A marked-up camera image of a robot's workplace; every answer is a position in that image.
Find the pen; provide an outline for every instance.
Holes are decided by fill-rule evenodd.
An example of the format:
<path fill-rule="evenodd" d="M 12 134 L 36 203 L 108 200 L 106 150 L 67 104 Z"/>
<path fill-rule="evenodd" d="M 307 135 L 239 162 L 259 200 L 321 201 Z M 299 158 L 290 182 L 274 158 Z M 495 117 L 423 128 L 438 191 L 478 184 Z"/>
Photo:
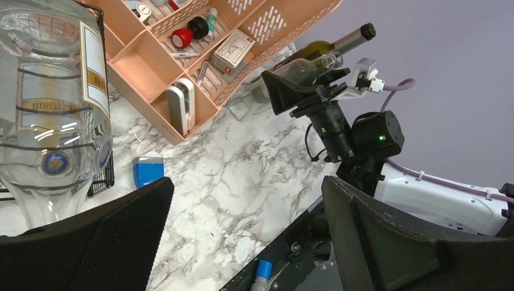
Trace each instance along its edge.
<path fill-rule="evenodd" d="M 202 64 L 202 69 L 200 69 L 200 74 L 198 74 L 198 87 L 200 87 L 200 85 L 202 84 L 202 82 L 204 80 L 205 72 L 207 71 L 208 64 L 209 64 L 209 61 L 207 59 Z"/>
<path fill-rule="evenodd" d="M 176 59 L 184 59 L 184 58 L 194 58 L 195 56 L 200 56 L 199 53 L 172 53 L 172 57 Z"/>

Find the robotic arm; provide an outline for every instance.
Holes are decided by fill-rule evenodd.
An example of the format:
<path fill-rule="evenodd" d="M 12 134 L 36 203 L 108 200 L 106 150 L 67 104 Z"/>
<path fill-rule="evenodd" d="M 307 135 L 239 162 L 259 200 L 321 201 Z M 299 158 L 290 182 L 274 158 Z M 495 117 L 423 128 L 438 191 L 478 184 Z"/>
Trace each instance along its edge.
<path fill-rule="evenodd" d="M 425 175 L 389 160 L 401 152 L 404 135 L 389 110 L 368 112 L 350 126 L 338 100 L 380 93 L 376 61 L 357 63 L 352 83 L 330 85 L 349 69 L 332 71 L 311 87 L 298 87 L 270 72 L 262 78 L 276 115 L 307 116 L 327 150 L 327 162 L 340 162 L 337 176 L 364 193 L 426 221 L 488 236 L 514 235 L 514 191 L 461 184 Z"/>

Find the black wire basket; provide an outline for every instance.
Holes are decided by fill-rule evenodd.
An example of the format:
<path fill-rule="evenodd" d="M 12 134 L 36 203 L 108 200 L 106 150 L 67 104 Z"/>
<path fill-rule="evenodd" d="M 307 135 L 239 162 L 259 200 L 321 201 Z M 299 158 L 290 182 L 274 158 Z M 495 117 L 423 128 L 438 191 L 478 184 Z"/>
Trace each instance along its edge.
<path fill-rule="evenodd" d="M 79 1 L 75 1 L 80 6 L 87 9 L 96 19 L 96 23 L 98 25 L 98 28 L 100 29 L 100 34 L 102 36 L 102 43 L 105 48 L 105 34 L 104 34 L 104 12 L 101 8 L 89 5 L 86 3 L 82 3 Z M 107 67 L 107 59 L 104 56 L 105 61 L 105 67 Z M 113 155 L 111 153 L 111 157 L 109 159 L 109 162 L 107 163 L 105 169 L 97 174 L 93 178 L 93 183 L 91 184 L 91 187 L 89 188 L 89 191 L 87 192 L 88 197 L 93 197 L 97 193 L 99 193 L 102 190 L 105 190 L 107 188 L 110 188 L 114 186 L 114 161 L 113 161 Z M 0 193 L 7 193 L 9 192 L 7 189 L 2 188 L 2 184 L 0 184 Z M 0 198 L 0 201 L 8 201 L 8 200 L 14 200 L 14 198 Z"/>

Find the small cardboard box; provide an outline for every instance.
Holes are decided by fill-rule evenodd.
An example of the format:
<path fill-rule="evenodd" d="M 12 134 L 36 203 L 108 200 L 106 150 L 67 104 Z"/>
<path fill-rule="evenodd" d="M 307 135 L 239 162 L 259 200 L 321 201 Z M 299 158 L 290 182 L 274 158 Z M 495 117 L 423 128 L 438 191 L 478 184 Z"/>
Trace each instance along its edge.
<path fill-rule="evenodd" d="M 235 30 L 212 54 L 210 63 L 216 69 L 231 74 L 255 44 L 240 30 Z"/>

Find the plastic storage bin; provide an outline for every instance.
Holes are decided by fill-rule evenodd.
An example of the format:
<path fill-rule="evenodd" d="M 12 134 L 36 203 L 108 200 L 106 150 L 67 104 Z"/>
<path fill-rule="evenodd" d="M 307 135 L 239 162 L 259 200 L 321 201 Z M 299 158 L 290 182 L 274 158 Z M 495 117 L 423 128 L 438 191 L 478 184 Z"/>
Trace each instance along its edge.
<path fill-rule="evenodd" d="M 172 144 L 191 137 L 221 110 L 252 71 L 328 15 L 341 1 L 191 0 L 173 12 L 168 4 L 158 7 L 152 0 L 141 0 L 152 9 L 152 17 L 145 25 L 124 0 L 83 0 L 105 12 L 110 83 Z M 170 42 L 172 32 L 185 27 L 195 16 L 206 16 L 210 7 L 218 9 L 214 41 L 193 40 L 186 51 L 201 55 L 174 59 L 170 53 L 181 50 Z M 235 29 L 256 41 L 251 49 L 255 59 L 230 84 L 223 80 L 221 72 L 209 66 L 198 87 L 196 78 L 202 61 Z M 188 78 L 195 83 L 196 125 L 185 136 L 170 124 L 165 97 L 166 88 L 178 78 Z"/>

